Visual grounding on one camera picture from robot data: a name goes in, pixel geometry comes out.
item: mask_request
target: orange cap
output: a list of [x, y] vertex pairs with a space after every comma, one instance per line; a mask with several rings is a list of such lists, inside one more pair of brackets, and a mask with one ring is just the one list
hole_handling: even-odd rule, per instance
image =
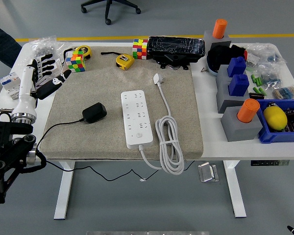
[[259, 108], [260, 108], [260, 104], [257, 100], [255, 99], [245, 100], [241, 109], [237, 113], [238, 120], [244, 123], [251, 122]]
[[227, 21], [225, 19], [217, 19], [212, 36], [216, 39], [221, 39], [224, 36]]

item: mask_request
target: yellow floor line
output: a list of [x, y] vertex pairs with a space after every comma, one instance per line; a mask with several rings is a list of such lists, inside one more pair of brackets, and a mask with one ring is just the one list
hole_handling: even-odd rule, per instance
[[[204, 35], [168, 35], [170, 37], [203, 38]], [[58, 41], [107, 41], [147, 39], [149, 36], [106, 36], [106, 37], [59, 37]], [[230, 38], [294, 38], [294, 33], [286, 34], [229, 34]], [[17, 42], [29, 42], [37, 38], [17, 38]]]

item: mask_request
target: tape measure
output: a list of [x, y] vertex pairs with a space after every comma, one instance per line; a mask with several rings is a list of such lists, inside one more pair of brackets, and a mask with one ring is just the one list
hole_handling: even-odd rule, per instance
[[101, 55], [107, 55], [107, 54], [118, 55], [118, 57], [116, 58], [116, 64], [117, 64], [117, 67], [119, 67], [121, 70], [125, 70], [125, 71], [128, 70], [129, 67], [131, 67], [135, 61], [133, 56], [131, 56], [129, 54], [121, 54], [121, 53], [114, 52], [114, 51], [101, 52]]
[[90, 57], [92, 57], [92, 50], [90, 49], [89, 46], [80, 46], [76, 48], [76, 51], [82, 51], [84, 53], [84, 58], [85, 60], [89, 60]]

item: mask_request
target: white table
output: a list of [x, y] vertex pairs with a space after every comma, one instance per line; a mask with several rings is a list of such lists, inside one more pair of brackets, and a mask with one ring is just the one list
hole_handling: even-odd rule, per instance
[[[132, 46], [132, 43], [72, 44], [74, 46], [87, 44], [91, 47]], [[25, 44], [11, 72], [15, 71], [19, 76], [22, 76], [24, 68], [19, 66], [19, 64], [24, 63], [24, 58], [26, 58], [30, 52], [31, 48], [29, 44]], [[201, 160], [223, 161], [234, 214], [236, 217], [246, 217], [235, 166], [240, 160], [293, 160], [294, 142], [261, 144], [257, 137], [248, 141], [228, 142], [221, 125], [222, 114], [218, 114], [217, 111], [217, 86], [215, 77], [208, 72], [201, 72], [203, 68], [207, 68], [206, 57], [201, 58], [197, 63], [191, 64], [204, 146], [204, 153]], [[283, 86], [294, 85], [294, 79], [286, 65], [283, 66], [281, 73], [283, 76]], [[33, 135], [35, 135], [38, 140], [40, 140], [43, 135], [53, 99], [54, 94], [38, 102], [38, 107], [36, 109], [37, 120], [33, 124]], [[14, 108], [17, 102], [17, 100], [12, 100], [4, 89], [1, 91], [0, 108]], [[65, 169], [73, 169], [75, 161], [65, 161], [60, 162], [60, 164]], [[65, 219], [66, 217], [72, 177], [73, 172], [63, 172], [54, 219]]]

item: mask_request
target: power outlet socket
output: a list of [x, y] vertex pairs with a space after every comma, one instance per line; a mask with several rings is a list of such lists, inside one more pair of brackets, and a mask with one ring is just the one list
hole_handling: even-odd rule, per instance
[[121, 93], [126, 146], [130, 149], [152, 146], [153, 136], [142, 90]]

